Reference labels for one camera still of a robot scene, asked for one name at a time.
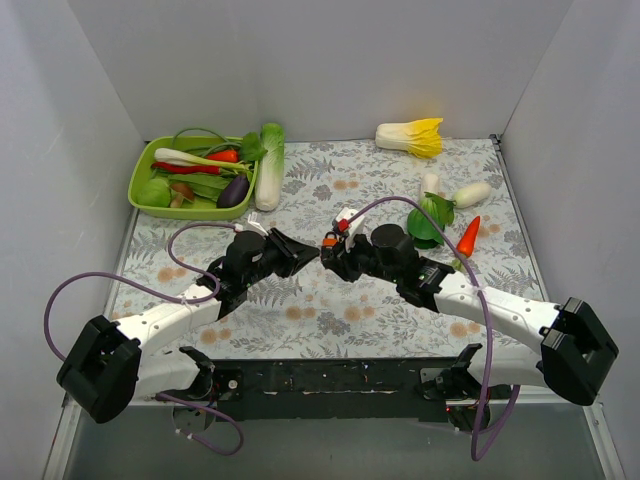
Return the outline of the orange padlock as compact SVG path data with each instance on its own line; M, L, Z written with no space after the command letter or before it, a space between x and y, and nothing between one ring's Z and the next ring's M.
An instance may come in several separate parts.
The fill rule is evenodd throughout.
M339 242L339 237L332 231L327 232L322 240L323 248L333 248Z

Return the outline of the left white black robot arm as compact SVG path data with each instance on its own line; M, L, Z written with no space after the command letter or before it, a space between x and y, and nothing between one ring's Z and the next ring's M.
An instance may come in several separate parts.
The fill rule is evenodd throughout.
M97 423L119 415L134 399L172 394L204 400L214 389L213 360L194 347L163 348L237 309L248 289L277 275L288 278L320 254L277 229L236 234L224 256L177 302L158 304L128 320L90 320L57 374L57 383Z

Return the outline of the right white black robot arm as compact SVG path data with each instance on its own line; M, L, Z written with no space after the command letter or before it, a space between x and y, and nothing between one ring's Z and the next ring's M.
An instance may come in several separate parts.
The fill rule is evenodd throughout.
M589 406L619 354L587 302L571 297L558 305L475 287L463 273L420 256L398 225L382 225L370 235L330 232L321 262L345 281L362 275L388 281L411 305L491 324L523 344L514 357L490 361L491 380L498 385L548 387L571 403Z

